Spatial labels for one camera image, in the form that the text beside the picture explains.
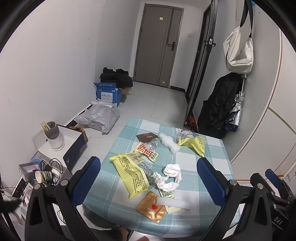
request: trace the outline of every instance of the white cabinet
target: white cabinet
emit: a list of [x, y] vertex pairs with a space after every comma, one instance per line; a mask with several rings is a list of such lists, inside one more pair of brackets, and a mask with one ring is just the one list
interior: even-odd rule
[[279, 78], [269, 107], [296, 131], [296, 53], [284, 35], [282, 47], [283, 55]]
[[231, 163], [234, 178], [249, 180], [256, 172], [265, 177], [266, 169], [275, 171], [295, 144], [294, 132], [268, 109], [250, 141]]

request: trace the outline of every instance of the umbrella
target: umbrella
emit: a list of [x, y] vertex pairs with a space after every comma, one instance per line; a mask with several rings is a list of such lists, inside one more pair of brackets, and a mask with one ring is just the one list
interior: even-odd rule
[[246, 74], [242, 74], [242, 90], [235, 96], [234, 99], [234, 107], [232, 108], [230, 114], [228, 115], [226, 119], [226, 125], [225, 129], [228, 131], [236, 132], [238, 126], [239, 126], [239, 121], [242, 116], [242, 106], [244, 103], [244, 81], [247, 79]]

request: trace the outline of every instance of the table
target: table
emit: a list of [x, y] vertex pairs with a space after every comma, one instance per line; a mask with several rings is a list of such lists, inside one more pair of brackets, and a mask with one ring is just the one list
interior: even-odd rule
[[[220, 207], [213, 203], [197, 174], [196, 163], [200, 157], [193, 150], [182, 146], [179, 152], [172, 155], [169, 149], [160, 143], [160, 140], [157, 141], [156, 152], [159, 153], [159, 156], [155, 163], [149, 162], [149, 166], [154, 172], [163, 174], [162, 171], [167, 164], [179, 164], [182, 181], [175, 190], [175, 196], [178, 199], [185, 199], [197, 204], [195, 210], [182, 209], [173, 214], [165, 214], [159, 223], [152, 221], [135, 209], [145, 197], [147, 191], [129, 199], [128, 191], [109, 159], [109, 157], [117, 154], [133, 152], [139, 144], [136, 137], [138, 134], [164, 133], [176, 141], [177, 131], [177, 128], [132, 118], [123, 128], [105, 157], [101, 171], [84, 204], [110, 222], [144, 234], [161, 237], [187, 237], [196, 232], [202, 234], [212, 223]], [[232, 179], [233, 173], [222, 140], [208, 136], [203, 137], [205, 139], [205, 157], [228, 180]], [[156, 188], [152, 188], [150, 191], [160, 195]], [[240, 212], [238, 210], [232, 221], [232, 226], [238, 222], [239, 218]]]

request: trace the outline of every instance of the gray plastic bag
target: gray plastic bag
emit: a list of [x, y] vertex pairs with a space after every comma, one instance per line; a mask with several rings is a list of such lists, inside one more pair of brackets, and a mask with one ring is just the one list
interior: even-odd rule
[[98, 131], [109, 133], [115, 122], [118, 120], [120, 110], [116, 104], [97, 101], [91, 103], [93, 106], [78, 115], [74, 120], [81, 125], [87, 125]]

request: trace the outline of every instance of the blue cardboard box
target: blue cardboard box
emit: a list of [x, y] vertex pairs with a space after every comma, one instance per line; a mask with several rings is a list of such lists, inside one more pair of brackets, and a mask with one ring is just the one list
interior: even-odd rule
[[94, 83], [96, 86], [96, 97], [106, 102], [120, 104], [122, 91], [115, 83]]

